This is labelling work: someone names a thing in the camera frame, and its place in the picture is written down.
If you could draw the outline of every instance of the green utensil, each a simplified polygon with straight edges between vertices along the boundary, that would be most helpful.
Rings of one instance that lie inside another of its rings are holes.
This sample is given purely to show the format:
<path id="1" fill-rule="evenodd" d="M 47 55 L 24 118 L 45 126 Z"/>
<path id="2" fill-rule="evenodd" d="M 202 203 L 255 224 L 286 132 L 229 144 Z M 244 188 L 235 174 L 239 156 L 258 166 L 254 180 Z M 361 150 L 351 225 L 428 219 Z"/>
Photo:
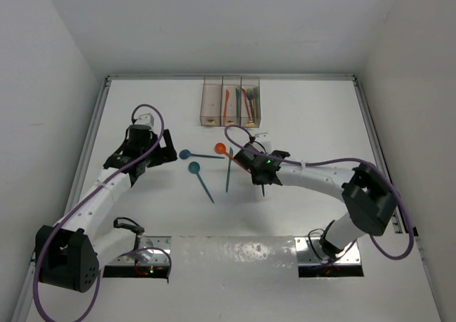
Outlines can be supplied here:
<path id="1" fill-rule="evenodd" d="M 233 155 L 233 149 L 229 147 L 229 155 Z M 231 158 L 228 157 L 228 172 L 227 172 L 227 187 L 225 188 L 225 192 L 228 192 L 228 186 L 229 186 L 229 173 L 231 172 Z"/>
<path id="2" fill-rule="evenodd" d="M 239 89 L 236 88 L 236 117 L 237 118 L 240 118 L 240 116 L 241 116 L 240 100 L 241 100 L 241 92 L 239 92 Z"/>
<path id="3" fill-rule="evenodd" d="M 212 199 L 212 196 L 211 194 L 209 193 L 209 190 L 207 189 L 206 185 L 204 184 L 201 176 L 200 176 L 200 164 L 198 162 L 191 162 L 189 165 L 188 165 L 188 171 L 190 171 L 192 174 L 195 174 L 198 179 L 199 179 L 199 183 L 201 183 L 202 185 L 202 188 L 204 189 L 204 191 L 206 192 L 207 196 L 209 196 L 209 198 L 211 199 L 212 203 L 215 204 L 214 200 Z"/>
<path id="4" fill-rule="evenodd" d="M 254 89 L 254 99 L 255 99 L 255 104 L 256 104 L 256 118 L 260 116 L 259 114 L 259 93 L 258 93 L 258 88 Z"/>

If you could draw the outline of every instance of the colorful utensil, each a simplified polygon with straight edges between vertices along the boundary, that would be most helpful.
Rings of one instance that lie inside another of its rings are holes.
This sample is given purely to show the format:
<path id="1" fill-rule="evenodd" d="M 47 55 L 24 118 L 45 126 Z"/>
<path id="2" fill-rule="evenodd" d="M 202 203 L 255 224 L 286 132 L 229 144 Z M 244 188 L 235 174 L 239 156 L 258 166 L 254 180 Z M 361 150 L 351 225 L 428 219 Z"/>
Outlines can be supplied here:
<path id="1" fill-rule="evenodd" d="M 229 148 L 229 154 L 233 156 L 233 148 Z M 228 158 L 228 172 L 227 172 L 227 187 L 225 188 L 225 192 L 228 192 L 228 186 L 229 186 L 229 173 L 231 172 L 231 158 Z"/>
<path id="2" fill-rule="evenodd" d="M 201 176 L 200 176 L 200 164 L 198 162 L 191 162 L 189 165 L 188 165 L 188 171 L 190 171 L 192 174 L 195 174 L 198 179 L 199 179 L 199 183 L 201 183 L 202 185 L 202 188 L 204 189 L 204 191 L 206 192 L 207 196 L 210 198 L 210 200 L 212 201 L 213 204 L 215 204 L 214 200 L 212 199 L 212 196 L 209 192 L 209 190 L 207 189 L 206 185 L 204 184 Z"/>
<path id="3" fill-rule="evenodd" d="M 211 155 L 200 155 L 200 154 L 197 154 L 197 153 L 191 153 L 189 150 L 187 149 L 183 149 L 181 152 L 179 152 L 179 158 L 181 160 L 186 160 L 188 157 L 200 157 L 200 158 L 217 158 L 218 160 L 223 160 L 224 157 L 220 157 L 220 156 L 211 156 Z"/>
<path id="4" fill-rule="evenodd" d="M 242 92 L 244 93 L 245 109 L 247 110 L 247 115 L 249 116 L 249 123 L 251 123 L 251 122 L 253 122 L 253 120 L 252 120 L 252 113 L 250 112 L 250 105 L 249 105 L 249 99 L 247 97 L 247 91 L 243 88 Z"/>
<path id="5" fill-rule="evenodd" d="M 219 153 L 221 155 L 225 155 L 227 157 L 229 157 L 231 160 L 233 160 L 233 162 L 235 162 L 236 164 L 238 164 L 240 167 L 242 167 L 238 162 L 237 160 L 234 159 L 234 157 L 232 155 L 230 155 L 228 152 L 227 152 L 227 147 L 225 146 L 225 144 L 223 142 L 218 142 L 216 145 L 215 145 L 215 152 L 216 153 Z"/>
<path id="6" fill-rule="evenodd" d="M 250 113 L 253 115 L 255 112 L 255 109 L 254 109 L 254 94 L 252 92 L 252 89 L 247 89 L 247 99 L 249 99 Z"/>
<path id="7" fill-rule="evenodd" d="M 223 125 L 227 124 L 227 108 L 229 100 L 229 90 L 225 91 L 225 108 L 223 109 Z"/>
<path id="8" fill-rule="evenodd" d="M 239 92 L 239 89 L 236 88 L 236 117 L 237 118 L 239 118 L 241 116 L 241 110 L 239 109 L 241 107 L 240 98 L 241 98 L 241 93 Z"/>

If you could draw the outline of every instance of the plastic utensil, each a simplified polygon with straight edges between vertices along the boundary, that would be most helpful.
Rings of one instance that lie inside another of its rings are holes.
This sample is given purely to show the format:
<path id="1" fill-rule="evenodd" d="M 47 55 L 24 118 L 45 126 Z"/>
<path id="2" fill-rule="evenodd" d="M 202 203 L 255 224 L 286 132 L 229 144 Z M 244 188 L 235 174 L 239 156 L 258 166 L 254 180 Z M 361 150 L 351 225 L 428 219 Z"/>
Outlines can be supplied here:
<path id="1" fill-rule="evenodd" d="M 179 158 L 181 160 L 186 160 L 188 157 L 200 157 L 200 158 L 216 158 L 218 160 L 224 160 L 224 157 L 220 157 L 220 156 L 211 156 L 211 155 L 199 155 L 197 153 L 191 153 L 189 150 L 187 149 L 183 149 L 181 152 L 179 152 Z"/>
<path id="2" fill-rule="evenodd" d="M 239 89 L 236 88 L 236 118 L 241 116 L 241 110 L 239 109 L 240 107 L 240 99 L 241 93 L 239 92 Z"/>
<path id="3" fill-rule="evenodd" d="M 242 92 L 244 93 L 245 109 L 247 110 L 247 115 L 249 116 L 249 123 L 251 123 L 253 120 L 252 113 L 250 112 L 249 100 L 247 99 L 247 91 L 243 88 Z"/>
<path id="4" fill-rule="evenodd" d="M 227 123 L 228 100 L 229 100 L 229 90 L 226 90 L 225 91 L 225 108 L 223 109 L 223 123 L 224 123 L 224 125 Z"/>
<path id="5" fill-rule="evenodd" d="M 259 113 L 259 93 L 258 93 L 258 89 L 254 90 L 254 107 L 255 107 L 255 118 L 258 118 L 258 113 Z"/>
<path id="6" fill-rule="evenodd" d="M 253 115 L 255 112 L 254 109 L 254 94 L 251 89 L 247 89 L 247 99 L 249 99 L 249 104 L 250 104 L 250 113 Z"/>
<path id="7" fill-rule="evenodd" d="M 225 144 L 223 142 L 218 142 L 215 145 L 215 152 L 219 153 L 221 155 L 225 155 L 225 156 L 231 158 L 232 160 L 234 160 L 233 156 L 227 152 L 227 147 L 225 146 Z"/>
<path id="8" fill-rule="evenodd" d="M 232 155 L 230 155 L 228 152 L 227 152 L 227 147 L 225 146 L 225 144 L 223 142 L 218 142 L 216 145 L 215 145 L 215 152 L 216 153 L 219 153 L 221 155 L 225 155 L 227 157 L 229 157 L 231 160 L 233 160 L 233 162 L 235 162 L 236 164 L 238 164 L 240 167 L 242 167 L 239 162 L 237 162 L 237 160 L 234 159 L 234 157 Z"/>
<path id="9" fill-rule="evenodd" d="M 229 154 L 233 156 L 233 148 L 229 148 Z M 228 172 L 227 172 L 227 187 L 225 188 L 225 192 L 228 192 L 228 186 L 229 186 L 229 173 L 231 172 L 231 158 L 228 158 Z"/>
<path id="10" fill-rule="evenodd" d="M 204 191 L 206 192 L 207 196 L 210 198 L 210 200 L 212 201 L 213 204 L 215 204 L 214 200 L 212 199 L 212 196 L 209 192 L 209 190 L 207 189 L 206 185 L 204 184 L 201 176 L 200 176 L 200 164 L 198 162 L 191 162 L 189 165 L 188 165 L 188 171 L 190 171 L 192 174 L 195 174 L 198 179 L 199 179 L 199 183 L 201 183 L 202 185 L 202 188 L 204 189 Z"/>

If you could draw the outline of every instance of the plastic spoon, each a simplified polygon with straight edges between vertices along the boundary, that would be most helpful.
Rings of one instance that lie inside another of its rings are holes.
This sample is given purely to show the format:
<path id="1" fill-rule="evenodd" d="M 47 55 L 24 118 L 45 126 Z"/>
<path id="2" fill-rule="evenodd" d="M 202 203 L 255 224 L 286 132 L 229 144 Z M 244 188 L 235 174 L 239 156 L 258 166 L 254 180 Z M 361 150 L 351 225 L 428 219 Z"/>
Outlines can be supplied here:
<path id="1" fill-rule="evenodd" d="M 235 160 L 234 157 L 227 152 L 227 147 L 225 146 L 225 144 L 223 142 L 218 142 L 215 145 L 215 152 L 229 157 L 231 160 L 233 160 L 233 162 L 235 162 L 240 167 L 242 167 L 242 165 L 240 165 L 239 162 L 237 162 L 237 160 Z"/>
<path id="2" fill-rule="evenodd" d="M 227 124 L 227 108 L 228 108 L 228 100 L 229 100 L 229 90 L 225 91 L 225 108 L 223 110 L 223 123 Z"/>
<path id="3" fill-rule="evenodd" d="M 179 158 L 181 160 L 186 160 L 188 157 L 200 157 L 200 158 L 217 158 L 218 160 L 224 160 L 224 157 L 220 156 L 211 156 L 211 155 L 198 155 L 197 153 L 191 153 L 187 149 L 183 149 L 181 152 L 179 152 Z"/>
<path id="4" fill-rule="evenodd" d="M 250 105 L 249 105 L 249 99 L 247 98 L 247 91 L 243 88 L 242 92 L 244 93 L 244 102 L 245 102 L 245 109 L 247 111 L 247 115 L 249 116 L 249 123 L 252 123 L 252 113 L 250 112 Z"/>
<path id="5" fill-rule="evenodd" d="M 188 165 L 188 171 L 190 171 L 192 174 L 195 174 L 198 177 L 199 183 L 201 183 L 201 185 L 202 185 L 202 189 L 204 189 L 204 191 L 206 192 L 207 196 L 210 198 L 212 203 L 215 204 L 214 200 L 212 199 L 211 194 L 209 193 L 209 190 L 207 189 L 206 185 L 204 184 L 204 182 L 200 176 L 200 169 L 201 169 L 201 167 L 198 162 L 191 162 Z"/>
<path id="6" fill-rule="evenodd" d="M 251 89 L 247 90 L 247 98 L 249 99 L 250 103 L 250 113 L 253 115 L 254 118 L 256 118 L 254 109 L 254 94 Z"/>
<path id="7" fill-rule="evenodd" d="M 233 149 L 232 147 L 229 148 L 229 154 L 232 156 L 233 155 Z M 231 158 L 228 158 L 228 172 L 227 172 L 227 187 L 225 188 L 225 192 L 228 192 L 228 186 L 229 186 L 229 173 L 231 172 Z"/>

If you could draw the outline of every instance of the teal spoon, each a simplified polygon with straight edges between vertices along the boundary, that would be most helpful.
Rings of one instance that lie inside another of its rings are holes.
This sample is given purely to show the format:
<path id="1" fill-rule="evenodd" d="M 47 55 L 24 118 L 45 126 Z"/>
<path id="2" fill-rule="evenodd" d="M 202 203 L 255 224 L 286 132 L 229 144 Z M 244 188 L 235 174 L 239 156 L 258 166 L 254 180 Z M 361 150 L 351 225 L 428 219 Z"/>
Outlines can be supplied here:
<path id="1" fill-rule="evenodd" d="M 211 194 L 209 193 L 209 190 L 207 189 L 206 185 L 204 184 L 201 176 L 200 176 L 200 164 L 198 162 L 191 162 L 189 165 L 188 165 L 188 171 L 190 171 L 192 174 L 195 174 L 198 179 L 199 179 L 199 183 L 201 183 L 202 185 L 202 188 L 204 189 L 204 191 L 206 192 L 207 196 L 209 196 L 210 200 L 212 201 L 212 203 L 215 204 L 214 200 L 212 199 L 212 196 Z"/>
<path id="2" fill-rule="evenodd" d="M 233 155 L 233 149 L 232 147 L 229 148 L 229 155 Z M 228 186 L 229 186 L 229 173 L 231 172 L 231 157 L 228 157 L 228 173 L 227 173 L 227 187 L 225 188 L 225 192 L 228 192 Z"/>
<path id="3" fill-rule="evenodd" d="M 236 116 L 237 118 L 241 116 L 241 111 L 239 109 L 239 103 L 241 101 L 241 93 L 239 89 L 236 88 Z"/>

